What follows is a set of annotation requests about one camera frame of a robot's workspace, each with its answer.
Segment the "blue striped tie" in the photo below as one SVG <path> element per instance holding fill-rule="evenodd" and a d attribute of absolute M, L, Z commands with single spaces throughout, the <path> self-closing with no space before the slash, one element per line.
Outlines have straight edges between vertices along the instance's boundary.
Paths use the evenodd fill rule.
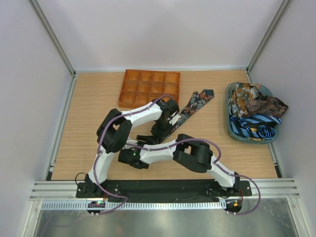
<path fill-rule="evenodd" d="M 270 140 L 276 135 L 275 126 L 281 118 L 265 114 L 254 114 L 248 118 L 230 117 L 230 127 L 236 135 L 256 140 Z"/>

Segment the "navy floral tie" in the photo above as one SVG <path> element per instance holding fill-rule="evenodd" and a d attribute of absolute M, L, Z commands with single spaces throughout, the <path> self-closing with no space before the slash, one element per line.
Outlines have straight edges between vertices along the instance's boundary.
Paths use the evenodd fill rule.
<path fill-rule="evenodd" d="M 171 127 L 168 136 L 174 133 L 180 126 L 182 126 L 193 114 L 205 106 L 210 100 L 214 98 L 213 89 L 204 89 L 201 92 L 194 91 L 187 103 L 187 105 L 180 110 L 175 116 L 176 121 Z"/>

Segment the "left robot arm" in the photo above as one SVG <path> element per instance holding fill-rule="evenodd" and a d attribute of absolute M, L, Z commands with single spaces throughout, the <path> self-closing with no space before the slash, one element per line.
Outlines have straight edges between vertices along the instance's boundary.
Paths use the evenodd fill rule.
<path fill-rule="evenodd" d="M 175 100 L 164 101 L 161 98 L 130 111 L 110 110 L 96 132 L 97 154 L 84 178 L 86 191 L 95 198 L 104 193 L 104 182 L 115 153 L 122 154 L 122 160 L 133 167 L 148 168 L 149 163 L 139 158 L 136 146 L 157 145 L 164 141 L 173 133 L 179 111 Z M 138 135 L 136 140 L 130 138 L 134 128 L 150 121 L 155 123 L 150 136 Z"/>

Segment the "orange compartment tray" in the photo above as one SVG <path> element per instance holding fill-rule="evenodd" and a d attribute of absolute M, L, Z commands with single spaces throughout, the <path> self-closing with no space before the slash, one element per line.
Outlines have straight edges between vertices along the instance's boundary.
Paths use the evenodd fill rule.
<path fill-rule="evenodd" d="M 125 70 L 118 106 L 138 108 L 162 95 L 170 95 L 179 102 L 180 72 Z"/>

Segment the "mustard floral tie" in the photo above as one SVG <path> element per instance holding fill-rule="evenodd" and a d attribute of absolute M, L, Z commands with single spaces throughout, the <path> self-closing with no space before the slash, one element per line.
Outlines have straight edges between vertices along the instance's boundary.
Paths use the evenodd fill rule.
<path fill-rule="evenodd" d="M 231 116 L 243 118 L 246 112 L 245 103 L 260 96 L 260 84 L 235 82 L 232 96 L 229 98 Z"/>

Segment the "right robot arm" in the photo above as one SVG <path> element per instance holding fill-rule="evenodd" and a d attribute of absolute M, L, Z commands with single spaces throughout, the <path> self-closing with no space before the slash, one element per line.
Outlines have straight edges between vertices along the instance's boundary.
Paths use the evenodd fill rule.
<path fill-rule="evenodd" d="M 207 173 L 222 187 L 224 193 L 233 196 L 240 190 L 237 173 L 226 168 L 210 149 L 210 142 L 186 134 L 179 134 L 176 140 L 163 144 L 127 143 L 118 155 L 118 161 L 137 169 L 147 169 L 159 161 L 175 161 L 195 173 Z"/>

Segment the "dark brown paisley tie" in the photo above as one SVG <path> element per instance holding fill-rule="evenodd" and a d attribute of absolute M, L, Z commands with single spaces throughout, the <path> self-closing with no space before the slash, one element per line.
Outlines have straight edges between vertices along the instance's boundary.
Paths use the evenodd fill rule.
<path fill-rule="evenodd" d="M 288 106 L 278 98 L 264 96 L 262 99 L 251 99 L 245 103 L 246 112 L 243 116 L 248 118 L 255 114 L 269 115 L 277 119 L 281 118 L 287 111 Z"/>

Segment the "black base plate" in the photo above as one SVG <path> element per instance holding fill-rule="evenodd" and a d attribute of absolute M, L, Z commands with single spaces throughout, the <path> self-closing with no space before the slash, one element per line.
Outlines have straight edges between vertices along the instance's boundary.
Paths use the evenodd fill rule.
<path fill-rule="evenodd" d="M 219 199 L 241 201 L 252 196 L 248 181 L 239 190 L 222 188 L 209 180 L 107 180 L 101 186 L 108 192 L 127 197 L 127 203 L 203 203 Z"/>

